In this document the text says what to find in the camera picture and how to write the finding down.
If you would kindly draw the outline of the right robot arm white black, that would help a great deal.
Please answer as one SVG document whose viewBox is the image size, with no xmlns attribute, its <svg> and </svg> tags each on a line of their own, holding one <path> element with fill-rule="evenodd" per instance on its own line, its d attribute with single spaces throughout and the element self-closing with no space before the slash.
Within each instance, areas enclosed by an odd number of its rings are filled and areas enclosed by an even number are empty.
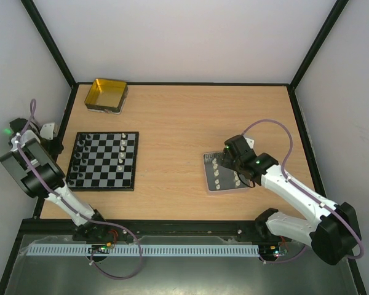
<svg viewBox="0 0 369 295">
<path fill-rule="evenodd" d="M 256 219 L 256 234 L 260 239 L 268 241 L 283 236 L 296 240 L 312 248 L 330 265 L 348 257 L 360 244 L 362 238 L 353 206 L 347 202 L 337 204 L 312 191 L 287 173 L 271 155 L 257 155 L 250 138 L 236 135 L 224 144 L 219 158 L 223 167 L 272 191 L 303 215 L 300 219 L 274 208 L 266 210 Z"/>
</svg>

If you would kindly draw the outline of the black white chess board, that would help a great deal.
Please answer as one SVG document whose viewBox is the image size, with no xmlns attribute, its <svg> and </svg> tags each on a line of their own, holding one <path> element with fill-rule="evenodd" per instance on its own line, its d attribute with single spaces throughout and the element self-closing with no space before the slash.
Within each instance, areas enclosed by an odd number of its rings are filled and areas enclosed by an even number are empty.
<svg viewBox="0 0 369 295">
<path fill-rule="evenodd" d="M 82 146 L 77 146 L 83 134 Z M 67 186 L 72 191 L 133 191 L 138 154 L 138 132 L 78 132 L 75 137 L 68 171 Z M 82 148 L 80 159 L 75 159 L 75 149 Z"/>
</svg>

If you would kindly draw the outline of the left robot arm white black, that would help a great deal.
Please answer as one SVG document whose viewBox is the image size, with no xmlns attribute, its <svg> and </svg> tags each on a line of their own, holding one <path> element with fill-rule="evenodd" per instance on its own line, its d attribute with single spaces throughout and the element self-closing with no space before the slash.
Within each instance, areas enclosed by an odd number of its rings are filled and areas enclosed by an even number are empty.
<svg viewBox="0 0 369 295">
<path fill-rule="evenodd" d="M 22 191 L 29 197 L 44 199 L 61 208 L 74 223 L 73 239 L 109 243 L 117 232 L 106 224 L 98 210 L 77 198 L 65 183 L 65 174 L 46 148 L 54 148 L 57 140 L 47 140 L 33 121 L 16 118 L 9 123 L 10 151 L 0 163 Z"/>
</svg>

